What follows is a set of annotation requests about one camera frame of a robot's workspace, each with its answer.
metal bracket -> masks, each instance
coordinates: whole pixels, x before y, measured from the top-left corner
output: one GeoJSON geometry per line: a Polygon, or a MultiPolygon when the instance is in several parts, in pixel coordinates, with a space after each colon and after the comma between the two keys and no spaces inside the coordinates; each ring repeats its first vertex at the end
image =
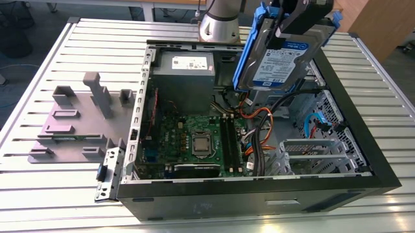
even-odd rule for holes
{"type": "Polygon", "coordinates": [[[117,185],[121,178],[121,169],[125,151],[120,147],[106,150],[104,162],[97,169],[97,187],[94,202],[116,202],[117,185]]]}

white table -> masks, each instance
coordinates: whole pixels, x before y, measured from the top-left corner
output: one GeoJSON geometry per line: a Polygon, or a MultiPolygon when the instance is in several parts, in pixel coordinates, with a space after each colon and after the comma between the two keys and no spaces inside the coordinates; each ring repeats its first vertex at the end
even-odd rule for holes
{"type": "MultiPolygon", "coordinates": [[[[241,40],[248,28],[240,28],[241,40]]],[[[403,184],[329,213],[138,222],[120,203],[93,203],[97,164],[29,164],[57,85],[86,91],[85,71],[109,91],[134,89],[146,39],[197,40],[189,24],[80,19],[68,23],[0,132],[0,231],[415,231],[413,107],[357,39],[333,35],[324,53],[403,184]]]]}
{"type": "MultiPolygon", "coordinates": [[[[102,5],[102,6],[126,6],[142,8],[144,20],[146,22],[154,21],[154,8],[170,8],[170,9],[185,9],[197,10],[197,4],[180,4],[180,3],[165,3],[158,1],[136,1],[136,0],[24,0],[26,2],[45,2],[52,10],[49,3],[66,3],[66,4],[84,4],[84,5],[102,5]]],[[[200,5],[200,10],[205,10],[206,6],[200,5]]]]}

wire bundle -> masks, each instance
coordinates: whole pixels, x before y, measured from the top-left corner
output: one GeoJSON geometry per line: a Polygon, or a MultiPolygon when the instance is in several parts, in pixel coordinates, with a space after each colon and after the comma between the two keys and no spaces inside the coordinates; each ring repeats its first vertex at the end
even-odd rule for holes
{"type": "Polygon", "coordinates": [[[253,173],[257,176],[264,176],[265,174],[265,159],[264,159],[264,154],[262,154],[262,148],[261,148],[261,141],[258,139],[258,131],[265,124],[266,119],[269,118],[269,121],[272,120],[272,113],[276,111],[276,109],[296,95],[298,94],[317,94],[321,92],[321,89],[304,89],[304,90],[297,90],[290,92],[289,94],[284,95],[282,97],[278,98],[278,100],[273,103],[273,105],[269,108],[269,113],[262,116],[258,125],[254,128],[254,133],[250,137],[250,142],[252,142],[252,149],[253,149],[253,154],[254,154],[254,167],[253,167],[253,173]]]}

connector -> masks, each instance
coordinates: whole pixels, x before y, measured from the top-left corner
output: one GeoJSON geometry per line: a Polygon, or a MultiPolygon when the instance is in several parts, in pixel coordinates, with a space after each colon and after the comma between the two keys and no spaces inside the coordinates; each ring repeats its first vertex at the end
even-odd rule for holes
{"type": "Polygon", "coordinates": [[[346,127],[346,123],[344,121],[336,122],[332,124],[332,130],[336,132],[341,132],[346,127]]]}
{"type": "Polygon", "coordinates": [[[328,125],[328,123],[321,123],[318,121],[316,121],[316,127],[322,131],[326,132],[330,128],[330,125],[328,125]]]}

expansion slot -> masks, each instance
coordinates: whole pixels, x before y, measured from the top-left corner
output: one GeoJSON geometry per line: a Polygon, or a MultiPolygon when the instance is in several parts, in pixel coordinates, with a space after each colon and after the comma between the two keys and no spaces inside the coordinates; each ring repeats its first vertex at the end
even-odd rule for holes
{"type": "Polygon", "coordinates": [[[229,155],[229,139],[228,139],[228,126],[226,119],[220,118],[220,140],[221,140],[221,151],[225,171],[232,167],[232,157],[229,155]]]}
{"type": "Polygon", "coordinates": [[[230,152],[229,156],[232,160],[233,172],[237,172],[240,168],[240,161],[238,161],[238,149],[237,149],[233,118],[226,119],[226,125],[228,125],[229,152],[230,152]]]}

